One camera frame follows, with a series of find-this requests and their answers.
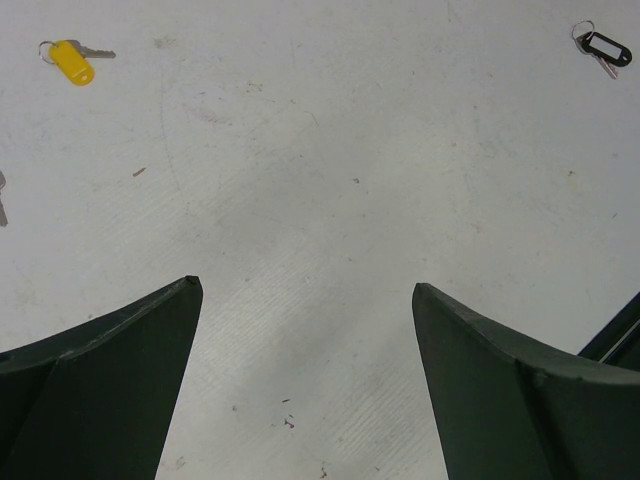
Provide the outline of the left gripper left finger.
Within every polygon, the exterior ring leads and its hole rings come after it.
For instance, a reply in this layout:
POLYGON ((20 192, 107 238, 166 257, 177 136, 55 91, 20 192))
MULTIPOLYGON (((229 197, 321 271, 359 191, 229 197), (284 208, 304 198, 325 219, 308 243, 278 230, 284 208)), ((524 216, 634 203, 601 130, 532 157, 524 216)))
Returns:
POLYGON ((186 276, 3 352, 2 478, 155 478, 202 302, 186 276))

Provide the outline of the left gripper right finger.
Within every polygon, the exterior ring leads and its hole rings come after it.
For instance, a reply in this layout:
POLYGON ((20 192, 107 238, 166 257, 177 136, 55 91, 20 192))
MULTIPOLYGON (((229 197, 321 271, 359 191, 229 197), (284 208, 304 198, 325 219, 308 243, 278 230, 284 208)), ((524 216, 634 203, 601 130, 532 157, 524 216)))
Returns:
POLYGON ((639 372, 569 354, 429 284, 412 310, 451 479, 635 479, 639 372))

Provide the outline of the black tag key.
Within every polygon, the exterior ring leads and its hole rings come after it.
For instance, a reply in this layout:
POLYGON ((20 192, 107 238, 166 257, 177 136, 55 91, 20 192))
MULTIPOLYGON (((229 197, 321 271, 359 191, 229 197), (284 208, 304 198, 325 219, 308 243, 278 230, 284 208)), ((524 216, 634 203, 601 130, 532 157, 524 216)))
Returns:
POLYGON ((617 80, 619 70, 629 66, 633 60, 633 54, 627 46, 598 32, 591 20, 574 24, 571 38, 577 49, 593 58, 613 80, 617 80))

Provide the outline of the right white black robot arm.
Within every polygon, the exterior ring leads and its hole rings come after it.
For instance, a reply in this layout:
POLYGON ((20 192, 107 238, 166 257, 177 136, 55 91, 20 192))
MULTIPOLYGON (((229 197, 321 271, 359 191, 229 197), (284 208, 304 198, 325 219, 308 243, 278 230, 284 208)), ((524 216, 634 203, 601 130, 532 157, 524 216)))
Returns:
POLYGON ((599 363, 640 371, 640 293, 579 352, 599 363))

